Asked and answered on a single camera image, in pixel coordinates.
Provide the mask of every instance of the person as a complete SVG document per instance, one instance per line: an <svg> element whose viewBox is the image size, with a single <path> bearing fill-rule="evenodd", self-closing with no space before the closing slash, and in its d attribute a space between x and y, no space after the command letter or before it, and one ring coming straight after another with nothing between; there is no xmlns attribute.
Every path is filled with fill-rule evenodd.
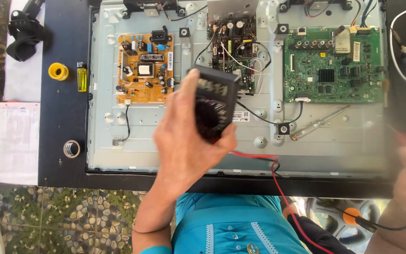
<svg viewBox="0 0 406 254"><path fill-rule="evenodd" d="M236 147L235 124L230 124L215 144L198 134L194 112L198 79L198 71L191 70L182 88L167 98L166 112L153 136L160 168L138 208L133 253L306 254L301 240L313 254L325 253L294 229L292 208L282 211L277 197L185 193ZM404 169L395 184L394 199L379 220L388 227L406 224L406 147L400 156ZM171 240L174 212L177 227ZM308 218L297 217L313 242L336 254L353 253ZM366 253L406 253L406 230L378 229Z"/></svg>

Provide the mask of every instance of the tape roll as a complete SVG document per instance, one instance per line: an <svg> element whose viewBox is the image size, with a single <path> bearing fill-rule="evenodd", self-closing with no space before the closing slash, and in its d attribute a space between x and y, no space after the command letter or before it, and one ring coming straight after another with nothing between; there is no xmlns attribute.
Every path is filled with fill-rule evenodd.
<svg viewBox="0 0 406 254"><path fill-rule="evenodd" d="M67 66L61 63L53 63L48 68L48 74L53 79L63 81L67 79L69 72Z"/></svg>
<svg viewBox="0 0 406 254"><path fill-rule="evenodd" d="M75 140L69 140L64 145L64 154L70 159L76 158L81 152L81 147Z"/></svg>

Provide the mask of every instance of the yellow lighter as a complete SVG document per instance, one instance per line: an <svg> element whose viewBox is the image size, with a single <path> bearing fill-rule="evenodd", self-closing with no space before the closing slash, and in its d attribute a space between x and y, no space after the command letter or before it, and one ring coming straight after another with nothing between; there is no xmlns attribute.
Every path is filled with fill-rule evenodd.
<svg viewBox="0 0 406 254"><path fill-rule="evenodd" d="M83 62L78 63L78 91L87 91L87 69Z"/></svg>

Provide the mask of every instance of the blue shirt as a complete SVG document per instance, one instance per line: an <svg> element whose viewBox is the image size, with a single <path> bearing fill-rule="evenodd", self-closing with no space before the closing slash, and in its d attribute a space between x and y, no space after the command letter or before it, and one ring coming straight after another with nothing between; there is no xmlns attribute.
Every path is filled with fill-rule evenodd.
<svg viewBox="0 0 406 254"><path fill-rule="evenodd" d="M308 254L281 214L278 197L186 193L176 205L173 251L141 254Z"/></svg>

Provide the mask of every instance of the digital multimeter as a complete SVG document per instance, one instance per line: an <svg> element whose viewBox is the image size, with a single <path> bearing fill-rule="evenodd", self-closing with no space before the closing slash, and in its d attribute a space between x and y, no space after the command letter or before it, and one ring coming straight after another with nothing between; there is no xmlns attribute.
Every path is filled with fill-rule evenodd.
<svg viewBox="0 0 406 254"><path fill-rule="evenodd" d="M195 120L200 135L214 143L232 122L240 77L229 72L195 66L200 79L195 96Z"/></svg>

